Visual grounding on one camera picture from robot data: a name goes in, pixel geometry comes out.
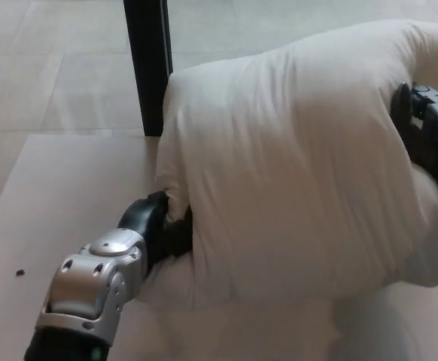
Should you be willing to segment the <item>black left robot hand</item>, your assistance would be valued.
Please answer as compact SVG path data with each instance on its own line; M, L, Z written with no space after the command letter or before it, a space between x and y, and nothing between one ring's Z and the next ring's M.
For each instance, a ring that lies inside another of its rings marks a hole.
M167 221L169 197L163 191L133 202L121 217L118 227L137 232L145 242L147 273L171 256L180 257L193 249L193 213L190 207L176 221Z

